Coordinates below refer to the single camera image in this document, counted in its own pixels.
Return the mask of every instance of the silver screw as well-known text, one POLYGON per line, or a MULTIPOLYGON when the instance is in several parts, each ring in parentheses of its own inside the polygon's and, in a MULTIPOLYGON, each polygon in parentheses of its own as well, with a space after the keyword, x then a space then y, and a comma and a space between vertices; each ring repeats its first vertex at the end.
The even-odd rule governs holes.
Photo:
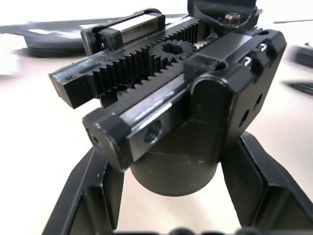
POLYGON ((251 57, 246 56, 245 58, 243 58, 241 60, 241 63, 244 64, 244 66, 246 66, 249 69, 251 69, 251 66, 252 66, 252 63, 253 63, 253 59, 251 57))
POLYGON ((225 16, 224 23, 227 24, 240 24, 241 15, 235 12, 228 13, 225 16))
POLYGON ((268 46, 264 43, 261 43, 259 46, 258 46, 258 49, 260 49, 261 51, 265 51, 266 49, 268 48, 268 46))

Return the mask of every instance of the blurred background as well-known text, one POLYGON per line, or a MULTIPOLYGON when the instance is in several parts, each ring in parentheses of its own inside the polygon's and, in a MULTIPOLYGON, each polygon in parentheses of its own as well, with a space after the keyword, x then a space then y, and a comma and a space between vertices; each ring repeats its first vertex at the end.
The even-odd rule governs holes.
MULTIPOLYGON (((313 44, 313 21, 273 24, 313 19, 313 2, 258 0, 257 5, 263 10, 258 26, 282 31, 288 48, 262 111, 247 131, 313 200, 313 97, 282 85, 313 80, 312 68, 292 60, 296 46, 313 44)), ((2 7, 0 25, 114 18, 148 7, 163 14, 187 14, 187 0, 12 0, 2 7)), ((38 235, 71 170, 91 147, 82 117, 100 104, 93 100, 72 110, 57 96, 48 77, 83 56, 36 58, 11 53, 26 47, 23 38, 14 35, 0 34, 0 43, 4 55, 0 66, 8 64, 0 67, 5 70, 0 77, 1 231, 38 235), (17 63, 18 68, 9 67, 17 63)), ((240 227, 221 168, 205 188, 179 198, 147 191, 127 171, 118 230, 168 233, 178 226, 197 233, 232 233, 240 227)))

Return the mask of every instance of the pinion gear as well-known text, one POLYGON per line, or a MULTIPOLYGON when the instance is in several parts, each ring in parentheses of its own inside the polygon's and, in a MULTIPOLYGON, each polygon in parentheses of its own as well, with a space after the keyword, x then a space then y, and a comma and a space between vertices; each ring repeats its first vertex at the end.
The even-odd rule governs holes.
POLYGON ((171 63, 183 60, 196 51, 197 48, 187 41, 160 41, 149 49, 150 71, 159 72, 171 63))

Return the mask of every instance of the screw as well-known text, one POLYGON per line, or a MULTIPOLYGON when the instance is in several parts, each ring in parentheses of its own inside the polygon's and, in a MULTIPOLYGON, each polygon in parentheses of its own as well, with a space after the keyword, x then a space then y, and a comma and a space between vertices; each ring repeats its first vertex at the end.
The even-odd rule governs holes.
POLYGON ((241 60, 241 63, 244 64, 249 69, 251 69, 253 59, 251 57, 246 56, 245 58, 241 60))
POLYGON ((105 58, 104 60, 105 60, 105 61, 112 61, 112 60, 113 60, 113 57, 108 57, 108 58, 105 58))
POLYGON ((75 75, 70 75, 70 76, 67 76, 65 79, 67 81, 71 81, 71 80, 74 80, 74 78, 75 78, 75 75))
POLYGON ((261 51, 265 51, 266 49, 268 48, 268 46, 264 43, 261 43, 259 46, 258 46, 258 49, 260 49, 261 51))
POLYGON ((235 12, 228 13, 225 16, 224 23, 227 24, 240 24, 241 15, 235 12))

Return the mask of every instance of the black end cap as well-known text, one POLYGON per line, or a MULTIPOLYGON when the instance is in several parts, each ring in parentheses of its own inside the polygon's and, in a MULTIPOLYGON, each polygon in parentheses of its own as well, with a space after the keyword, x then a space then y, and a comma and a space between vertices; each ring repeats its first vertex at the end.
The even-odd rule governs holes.
POLYGON ((158 30, 162 30, 165 28, 165 15, 158 13, 150 13, 149 15, 157 17, 157 28, 158 30))
POLYGON ((119 30, 113 28, 106 28, 98 33, 100 41, 104 44, 104 47, 108 50, 116 50, 123 46, 122 34, 119 30))
POLYGON ((83 125, 96 151, 117 171, 133 162, 127 136, 131 128, 108 109, 97 108, 83 118, 83 125))
POLYGON ((58 96, 73 109, 87 103, 94 97, 87 75, 79 78, 69 75, 62 79, 56 79, 50 74, 49 77, 58 96))

